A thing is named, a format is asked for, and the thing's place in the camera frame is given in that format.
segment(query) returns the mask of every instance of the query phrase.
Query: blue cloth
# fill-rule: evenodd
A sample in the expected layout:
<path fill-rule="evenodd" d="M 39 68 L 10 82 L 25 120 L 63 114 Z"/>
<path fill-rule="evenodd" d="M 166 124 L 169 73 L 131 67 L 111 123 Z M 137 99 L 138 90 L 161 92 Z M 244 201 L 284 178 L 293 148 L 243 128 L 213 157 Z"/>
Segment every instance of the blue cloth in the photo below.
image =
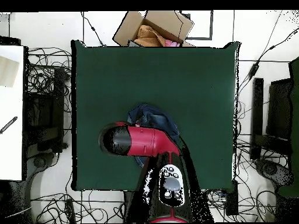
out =
<path fill-rule="evenodd" d="M 169 137 L 177 143 L 179 130 L 171 117 L 161 109 L 149 104 L 140 104 L 128 112 L 127 121 L 131 124 L 139 124 L 141 127 L 152 127 L 165 131 Z M 144 156 L 135 156 L 139 166 L 143 167 L 146 161 Z"/>

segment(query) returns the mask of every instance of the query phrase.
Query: brown cardboard box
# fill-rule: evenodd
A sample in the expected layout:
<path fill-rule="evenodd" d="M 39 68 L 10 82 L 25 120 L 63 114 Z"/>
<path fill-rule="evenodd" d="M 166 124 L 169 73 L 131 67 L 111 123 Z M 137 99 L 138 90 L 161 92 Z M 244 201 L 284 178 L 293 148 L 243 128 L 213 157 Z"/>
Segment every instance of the brown cardboard box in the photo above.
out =
<path fill-rule="evenodd" d="M 138 11 L 128 11 L 117 29 L 113 40 L 120 46 L 128 46 L 129 40 L 135 40 L 141 25 L 151 26 L 162 37 L 193 47 L 185 42 L 193 22 L 174 10 L 149 10 L 142 17 Z"/>

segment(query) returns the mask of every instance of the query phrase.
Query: white tile floor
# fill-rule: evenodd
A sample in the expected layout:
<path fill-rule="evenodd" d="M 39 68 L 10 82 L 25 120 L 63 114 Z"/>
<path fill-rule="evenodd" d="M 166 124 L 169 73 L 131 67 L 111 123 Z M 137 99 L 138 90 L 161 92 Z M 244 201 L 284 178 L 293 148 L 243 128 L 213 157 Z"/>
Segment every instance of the white tile floor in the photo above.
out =
<path fill-rule="evenodd" d="M 85 12 L 85 16 L 90 20 L 92 26 L 96 29 L 101 40 L 108 46 L 116 46 L 117 44 L 112 40 L 112 37 L 121 23 L 122 18 L 126 12 Z M 213 39 L 211 41 L 204 40 L 189 40 L 191 44 L 198 47 L 223 47 L 228 42 L 240 41 L 241 48 L 239 53 L 239 80 L 242 81 L 249 72 L 250 67 L 254 63 L 253 60 L 259 58 L 261 52 L 265 49 L 267 41 L 270 37 L 274 24 L 280 10 L 215 10 L 213 21 Z M 201 32 L 198 37 L 207 36 L 207 30 L 210 26 L 209 18 L 206 18 L 206 12 L 196 11 L 192 12 L 195 20 L 200 20 L 202 23 L 195 23 L 199 25 Z M 298 11 L 284 10 L 281 14 L 275 31 L 268 47 L 277 44 L 284 40 L 292 30 L 299 26 Z M 0 15 L 0 35 L 21 39 L 22 45 L 29 48 L 35 47 L 58 47 L 63 50 L 71 52 L 70 41 L 83 40 L 87 46 L 99 46 L 99 42 L 95 33 L 89 27 L 87 21 L 82 20 L 79 12 L 39 12 L 39 13 L 13 13 L 11 15 L 11 27 L 8 29 L 7 16 Z M 259 65 L 260 68 L 256 77 L 262 77 L 265 80 L 264 86 L 264 101 L 269 98 L 268 91 L 271 81 L 289 78 L 288 62 L 299 56 L 299 34 L 295 34 L 289 41 L 283 43 L 277 48 L 269 51 L 263 58 Z M 56 61 L 63 62 L 65 59 L 55 58 Z M 245 103 L 245 109 L 251 107 L 251 82 L 242 91 L 240 100 Z M 266 120 L 267 104 L 264 105 L 264 120 Z M 65 128 L 69 128 L 70 115 L 65 114 Z M 244 119 L 241 120 L 242 133 L 247 134 L 250 131 L 250 112 L 248 112 Z M 264 121 L 263 130 L 265 131 L 266 121 Z M 248 141 L 248 136 L 243 136 L 241 139 Z M 56 166 L 47 169 L 44 173 L 40 173 L 34 179 L 32 185 L 32 198 L 37 198 L 45 195 L 63 193 L 65 185 L 69 180 L 72 167 L 71 159 L 71 133 L 67 133 L 64 142 L 68 143 L 69 148 L 60 154 L 60 159 Z M 252 196 L 255 197 L 258 192 L 268 189 L 273 190 L 271 183 L 257 174 L 257 172 L 249 167 L 240 169 L 240 177 L 246 181 L 251 189 Z M 68 193 L 77 201 L 81 200 L 81 193 L 72 191 L 70 186 L 67 188 Z M 90 191 L 82 193 L 84 205 L 89 208 L 88 196 Z M 239 185 L 239 200 L 249 197 L 249 192 L 244 184 Z M 103 208 L 107 211 L 108 216 L 112 216 L 113 207 L 120 205 L 123 200 L 123 193 L 120 191 L 94 191 L 90 199 L 92 208 Z M 260 201 L 264 204 L 275 205 L 273 196 L 266 193 L 260 196 Z M 32 212 L 36 217 L 41 210 L 46 206 L 47 202 L 33 201 Z M 251 209 L 252 201 L 242 201 L 243 206 L 239 207 L 239 211 Z M 75 209 L 80 211 L 80 206 L 75 204 Z M 216 209 L 211 209 L 216 222 L 224 221 Z M 256 214 L 256 209 L 252 209 L 247 213 Z M 96 219 L 101 219 L 102 213 L 97 210 L 94 213 Z M 242 215 L 248 222 L 254 221 L 255 216 Z M 44 214 L 41 221 L 51 219 L 50 215 Z M 99 222 L 104 222 L 107 219 L 105 215 Z M 225 221 L 231 221 L 229 217 L 225 217 Z M 90 216 L 83 218 L 83 223 L 94 222 Z M 117 216 L 112 218 L 109 222 L 121 222 Z"/>

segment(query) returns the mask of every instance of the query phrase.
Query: dark green mat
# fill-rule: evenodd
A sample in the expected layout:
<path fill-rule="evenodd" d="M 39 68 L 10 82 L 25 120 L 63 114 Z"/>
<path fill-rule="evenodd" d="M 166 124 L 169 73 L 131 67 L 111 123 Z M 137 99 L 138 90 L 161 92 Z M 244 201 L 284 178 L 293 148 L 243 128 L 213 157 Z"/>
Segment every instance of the dark green mat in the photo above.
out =
<path fill-rule="evenodd" d="M 292 154 L 289 160 L 291 170 L 294 174 L 294 183 L 290 186 L 279 188 L 279 194 L 283 197 L 299 198 L 299 57 L 290 62 L 290 77 L 293 80 L 293 89 L 290 95 L 292 105 L 292 131 L 291 145 Z"/>
<path fill-rule="evenodd" d="M 128 111 L 143 102 L 175 120 L 201 188 L 231 188 L 237 47 L 238 43 L 223 49 L 72 44 L 77 73 L 73 188 L 135 190 L 141 168 L 133 157 L 102 153 L 98 135 L 106 124 L 126 121 Z"/>

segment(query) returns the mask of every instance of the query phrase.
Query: table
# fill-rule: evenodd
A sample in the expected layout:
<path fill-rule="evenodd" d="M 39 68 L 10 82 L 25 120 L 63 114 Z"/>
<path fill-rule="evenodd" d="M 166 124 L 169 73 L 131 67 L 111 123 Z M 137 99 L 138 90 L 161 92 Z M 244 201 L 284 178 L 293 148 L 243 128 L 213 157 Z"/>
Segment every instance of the table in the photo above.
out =
<path fill-rule="evenodd" d="M 0 135 L 0 180 L 22 180 L 23 171 L 23 58 L 24 48 L 0 45 L 0 56 L 19 63 L 13 87 L 0 86 L 0 129 L 18 119 Z"/>
<path fill-rule="evenodd" d="M 201 188 L 232 187 L 238 43 L 222 49 L 71 46 L 73 190 L 135 190 L 141 169 L 134 158 L 101 152 L 98 136 L 142 102 L 172 116 Z"/>

